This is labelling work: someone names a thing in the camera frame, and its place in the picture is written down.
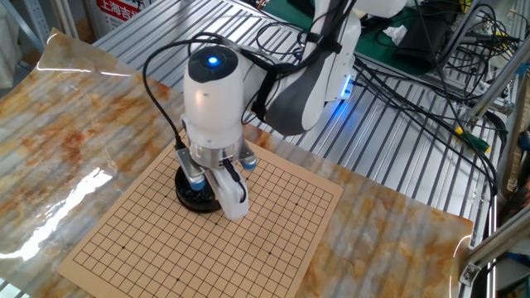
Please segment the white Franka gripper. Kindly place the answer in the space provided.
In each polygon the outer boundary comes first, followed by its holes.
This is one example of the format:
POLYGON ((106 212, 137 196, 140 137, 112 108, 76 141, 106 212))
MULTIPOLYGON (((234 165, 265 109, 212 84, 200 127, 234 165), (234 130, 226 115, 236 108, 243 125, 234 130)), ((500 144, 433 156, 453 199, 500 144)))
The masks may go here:
POLYGON ((210 169, 205 172, 207 181, 214 191, 225 216, 230 220, 244 217, 249 211, 248 187, 240 172, 234 169, 238 181, 225 167, 210 169))

